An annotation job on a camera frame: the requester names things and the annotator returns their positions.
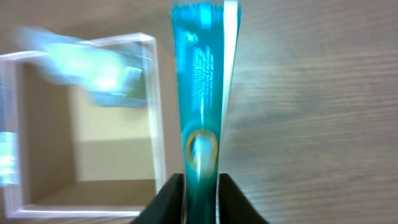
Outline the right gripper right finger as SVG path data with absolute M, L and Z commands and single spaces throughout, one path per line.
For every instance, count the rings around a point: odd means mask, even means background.
M 229 174 L 219 175 L 218 204 L 221 224 L 269 224 L 251 205 Z

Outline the clear soap pump bottle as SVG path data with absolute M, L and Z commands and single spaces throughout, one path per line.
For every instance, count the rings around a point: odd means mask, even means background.
M 145 75 L 152 55 L 141 44 L 128 42 L 100 47 L 39 27 L 19 28 L 16 43 L 24 50 L 43 53 L 34 63 L 48 82 L 78 85 L 93 104 L 147 106 Z

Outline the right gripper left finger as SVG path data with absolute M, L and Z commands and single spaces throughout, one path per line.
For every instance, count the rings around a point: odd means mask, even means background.
M 131 224 L 181 224 L 184 175 L 175 173 Z

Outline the teal toothpaste tube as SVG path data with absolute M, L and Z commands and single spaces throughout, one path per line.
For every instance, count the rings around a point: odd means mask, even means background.
M 170 5 L 185 168 L 184 223 L 216 221 L 219 154 L 241 14 L 241 1 Z

